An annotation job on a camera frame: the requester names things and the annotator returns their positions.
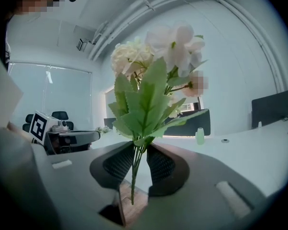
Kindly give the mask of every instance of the window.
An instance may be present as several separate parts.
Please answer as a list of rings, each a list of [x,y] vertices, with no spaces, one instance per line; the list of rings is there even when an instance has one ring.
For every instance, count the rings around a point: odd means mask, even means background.
[[[198,98],[198,101],[195,103],[188,103],[184,104],[180,108],[181,112],[190,112],[190,111],[198,111],[201,110],[201,102],[200,98]]]
[[[181,106],[181,112],[194,111],[194,103],[184,104]]]

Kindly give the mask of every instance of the white hydrangea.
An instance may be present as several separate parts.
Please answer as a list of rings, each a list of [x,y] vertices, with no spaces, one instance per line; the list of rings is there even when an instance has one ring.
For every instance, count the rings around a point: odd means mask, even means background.
[[[120,73],[128,75],[143,68],[139,63],[149,66],[152,60],[151,48],[136,37],[134,42],[118,44],[115,47],[111,55],[111,67],[115,76]]]

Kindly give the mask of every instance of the green leaf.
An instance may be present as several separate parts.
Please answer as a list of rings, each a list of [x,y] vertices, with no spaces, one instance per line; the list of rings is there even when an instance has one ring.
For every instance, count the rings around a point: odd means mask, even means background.
[[[125,123],[119,118],[113,122],[113,126],[117,128],[122,136],[132,139],[132,131],[125,125]]]
[[[144,146],[144,145],[149,145],[150,143],[152,143],[152,141],[155,139],[155,137],[152,137],[152,136],[148,136],[148,137],[145,137],[145,138],[142,138],[142,139],[139,139],[137,141],[134,141],[134,144],[137,146],[137,147],[141,147],[141,146]]]
[[[174,68],[167,74],[167,80],[178,77],[178,67],[174,66]]]
[[[139,109],[122,116],[122,119],[130,130],[145,137],[152,133],[158,126],[159,120],[162,117],[168,102],[169,97],[162,95],[160,96],[158,103],[154,106],[150,106],[147,109],[145,106],[139,105]]]
[[[175,110],[177,110],[179,107],[183,105],[183,103],[186,101],[186,98],[181,99],[180,101],[172,104],[172,106],[167,107],[167,109],[164,111],[162,118],[160,120],[161,123],[163,123],[168,116]]]
[[[118,109],[123,114],[128,113],[128,105],[127,105],[127,101],[125,97],[126,91],[132,92],[133,88],[131,84],[129,83],[127,77],[120,73],[115,80],[114,93],[115,93],[115,98],[116,98],[116,102],[118,105]]]
[[[194,37],[199,37],[199,38],[203,39],[203,35],[195,35]]]
[[[131,75],[130,77],[130,84],[133,87],[133,91],[138,92],[138,84],[136,83],[134,75]]]
[[[190,81],[190,78],[187,76],[185,78],[175,77],[168,80],[168,85],[171,87],[179,86]]]
[[[159,59],[144,74],[139,91],[126,92],[130,110],[122,119],[130,130],[142,137],[153,132],[167,107],[166,78],[166,63]]]
[[[172,121],[168,122],[167,124],[165,124],[164,126],[162,126],[161,128],[159,128],[157,131],[150,134],[149,136],[162,137],[164,135],[164,132],[168,128],[170,128],[172,126],[184,125],[188,119],[199,116],[199,115],[201,115],[207,111],[208,110],[203,110],[203,111],[196,112],[196,113],[189,115],[189,116],[186,116],[186,117],[177,117],[177,118],[173,119]]]
[[[109,104],[108,107],[111,109],[116,118],[119,118],[120,116],[124,115],[124,113],[119,109],[116,102]]]
[[[129,112],[138,111],[140,109],[140,95],[136,92],[126,92],[125,94]]]

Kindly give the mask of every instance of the blinds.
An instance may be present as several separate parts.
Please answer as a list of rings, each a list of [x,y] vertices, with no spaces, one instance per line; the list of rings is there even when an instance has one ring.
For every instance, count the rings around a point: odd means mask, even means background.
[[[66,111],[74,129],[93,128],[91,73],[33,63],[13,63],[13,81],[23,92],[10,121],[19,128],[35,110],[51,115]]]

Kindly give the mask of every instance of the wall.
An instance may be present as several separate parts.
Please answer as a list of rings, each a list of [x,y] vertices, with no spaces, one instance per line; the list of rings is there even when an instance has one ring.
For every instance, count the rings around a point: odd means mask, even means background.
[[[107,118],[114,118],[115,116],[114,116],[112,110],[108,107],[109,104],[116,102],[114,89],[107,92],[105,94],[105,97],[106,97],[106,115],[107,115]]]
[[[209,78],[209,89],[202,97],[210,109],[212,135],[223,135],[251,128],[251,101],[275,94],[276,88],[267,59],[250,31],[228,9],[212,0],[193,2],[168,10],[147,23],[139,25],[122,42],[136,36],[145,38],[149,28],[159,24],[172,26],[184,20],[195,34],[204,35],[206,47],[199,67]],[[101,75],[102,90],[113,87],[114,74],[110,68],[110,52],[105,56]]]
[[[14,16],[8,26],[11,61],[53,64],[92,73],[92,129],[100,126],[100,62],[88,60],[76,48],[80,38],[92,38],[94,32],[49,18],[33,20],[32,15]]]
[[[265,29],[280,53],[282,74],[288,78],[288,30],[276,9],[268,0],[233,0],[243,6]]]

